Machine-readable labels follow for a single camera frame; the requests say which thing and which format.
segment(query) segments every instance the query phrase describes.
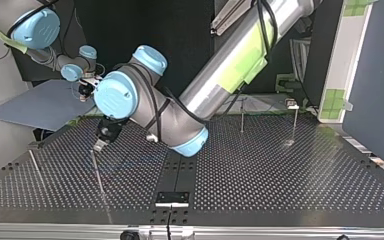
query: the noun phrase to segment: robotic arm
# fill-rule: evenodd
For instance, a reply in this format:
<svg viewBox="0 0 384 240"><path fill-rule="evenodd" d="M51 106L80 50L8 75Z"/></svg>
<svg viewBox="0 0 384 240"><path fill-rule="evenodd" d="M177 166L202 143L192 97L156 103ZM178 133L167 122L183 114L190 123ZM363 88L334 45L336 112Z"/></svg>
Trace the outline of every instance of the robotic arm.
<svg viewBox="0 0 384 240"><path fill-rule="evenodd" d="M281 39L299 18L310 15L321 1L268 1L277 22L277 39ZM0 0L0 12L3 13L0 14L0 30L10 31L14 23L42 6L37 0ZM272 38L276 31L267 8L258 8L259 5L255 5L245 13L229 40L178 100L173 96L167 98L154 88L168 62L149 46L140 46L128 63L107 74L99 84L86 81L97 85L94 100L107 116L98 126L99 140L94 149L100 151L114 141L123 124L130 119L183 156L195 155L208 138L205 121L267 64L268 49L261 33L263 26L268 38ZM60 70L69 81L93 79L97 54L92 47L82 47L75 59L63 55L55 57L46 49L56 39L58 31L58 16L50 8L44 8L13 29L8 37L27 46L27 54L35 61Z"/></svg>
<svg viewBox="0 0 384 240"><path fill-rule="evenodd" d="M88 86L95 77L97 52L93 47L82 46L79 55L70 58L57 55L51 44L60 31L60 20L52 10L57 1L0 0L0 39L29 55L38 64L61 71L68 81L80 80ZM89 86L83 100L92 94Z"/></svg>

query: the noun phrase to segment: small black object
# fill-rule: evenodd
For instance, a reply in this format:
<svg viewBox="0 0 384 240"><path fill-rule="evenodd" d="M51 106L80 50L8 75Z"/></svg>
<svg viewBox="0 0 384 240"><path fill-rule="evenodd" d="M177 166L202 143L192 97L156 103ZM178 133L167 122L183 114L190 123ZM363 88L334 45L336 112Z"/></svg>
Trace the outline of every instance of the small black object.
<svg viewBox="0 0 384 240"><path fill-rule="evenodd" d="M120 240L140 240L140 238L137 232L124 231L120 235Z"/></svg>
<svg viewBox="0 0 384 240"><path fill-rule="evenodd" d="M117 139L118 135L120 135L123 126L126 125L128 121L128 118L115 120L109 117L104 117L98 124L96 135L100 140L112 143Z"/></svg>
<svg viewBox="0 0 384 240"><path fill-rule="evenodd" d="M336 240L350 240L350 238L347 235L341 235Z"/></svg>
<svg viewBox="0 0 384 240"><path fill-rule="evenodd" d="M160 192L158 193L156 203L157 204L158 203L189 204L189 193L188 192Z"/></svg>
<svg viewBox="0 0 384 240"><path fill-rule="evenodd" d="M79 93L80 95L85 96L86 98L90 97L95 90L95 86L88 82L81 81L82 84L79 85Z"/></svg>

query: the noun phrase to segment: gray panel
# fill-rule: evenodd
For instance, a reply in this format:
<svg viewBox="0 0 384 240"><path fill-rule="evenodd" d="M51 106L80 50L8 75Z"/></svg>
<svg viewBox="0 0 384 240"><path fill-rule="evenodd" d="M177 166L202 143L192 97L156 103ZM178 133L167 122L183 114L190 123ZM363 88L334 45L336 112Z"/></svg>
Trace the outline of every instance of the gray panel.
<svg viewBox="0 0 384 240"><path fill-rule="evenodd" d="M76 98L76 86L65 80L47 81L0 105L0 120L57 131L95 106L93 99Z"/></svg>
<svg viewBox="0 0 384 240"><path fill-rule="evenodd" d="M373 4L344 130L384 160L384 1Z"/></svg>
<svg viewBox="0 0 384 240"><path fill-rule="evenodd" d="M243 134L239 125L211 123L195 184L180 172L177 191L193 197L186 225L384 227L384 171L332 129L300 116L289 145L293 116L248 116Z"/></svg>

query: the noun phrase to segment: thin metal rod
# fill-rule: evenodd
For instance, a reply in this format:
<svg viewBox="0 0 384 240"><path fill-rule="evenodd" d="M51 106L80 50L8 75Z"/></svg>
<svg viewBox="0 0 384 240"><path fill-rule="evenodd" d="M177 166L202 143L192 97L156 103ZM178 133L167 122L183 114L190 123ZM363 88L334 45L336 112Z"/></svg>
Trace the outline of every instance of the thin metal rod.
<svg viewBox="0 0 384 240"><path fill-rule="evenodd" d="M297 109L295 110L294 129L295 129L296 126L297 126L298 110L299 110L299 108L297 108Z"/></svg>
<svg viewBox="0 0 384 240"><path fill-rule="evenodd" d="M32 161L33 161L33 164L34 164L34 168L36 169L36 171L40 171L40 169L39 169L39 165L37 165L37 162L36 162L36 158L35 158L35 156L34 156L34 154L33 154L33 151L30 149L29 150L29 154L30 154L30 157L31 157L31 159L32 159Z"/></svg>
<svg viewBox="0 0 384 240"><path fill-rule="evenodd" d="M244 132L244 122L245 122L245 110L244 110L244 102L246 99L242 100L241 104L241 133Z"/></svg>
<svg viewBox="0 0 384 240"><path fill-rule="evenodd" d="M104 195L105 191L104 191L104 187L102 186L101 174L99 173L98 163L96 162L94 150L90 150L90 156L92 158L93 167L95 168L95 175L96 175L96 180L98 181L98 184L99 184L99 189L101 190L101 193Z"/></svg>

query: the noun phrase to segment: metal bracket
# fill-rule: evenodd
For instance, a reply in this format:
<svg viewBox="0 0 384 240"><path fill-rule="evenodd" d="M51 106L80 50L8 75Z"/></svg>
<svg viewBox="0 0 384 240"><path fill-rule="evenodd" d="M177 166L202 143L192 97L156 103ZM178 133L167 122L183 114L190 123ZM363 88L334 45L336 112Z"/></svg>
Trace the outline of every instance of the metal bracket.
<svg viewBox="0 0 384 240"><path fill-rule="evenodd" d="M140 240L152 240L152 234L149 230L140 230L139 231L139 239Z"/></svg>
<svg viewBox="0 0 384 240"><path fill-rule="evenodd" d="M194 231L192 231L192 230L183 231L181 240L195 240Z"/></svg>
<svg viewBox="0 0 384 240"><path fill-rule="evenodd" d="M252 0L229 0L211 23L211 34L221 36L248 11Z"/></svg>
<svg viewBox="0 0 384 240"><path fill-rule="evenodd" d="M157 200L155 201L156 207L189 207L188 192L159 192Z"/></svg>
<svg viewBox="0 0 384 240"><path fill-rule="evenodd" d="M347 100L344 100L344 109L347 110L347 111L352 111L352 109L354 108L354 105L350 102L348 102Z"/></svg>

